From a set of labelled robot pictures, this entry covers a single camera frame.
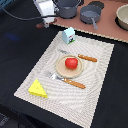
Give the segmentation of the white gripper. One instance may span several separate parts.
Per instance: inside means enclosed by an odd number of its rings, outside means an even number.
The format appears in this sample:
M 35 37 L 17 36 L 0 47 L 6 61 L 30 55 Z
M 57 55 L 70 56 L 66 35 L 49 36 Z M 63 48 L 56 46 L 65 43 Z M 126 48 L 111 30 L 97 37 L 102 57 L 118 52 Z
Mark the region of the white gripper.
M 42 16 L 44 24 L 53 24 L 57 21 L 54 14 L 54 4 L 52 0 L 33 0 L 34 4 Z

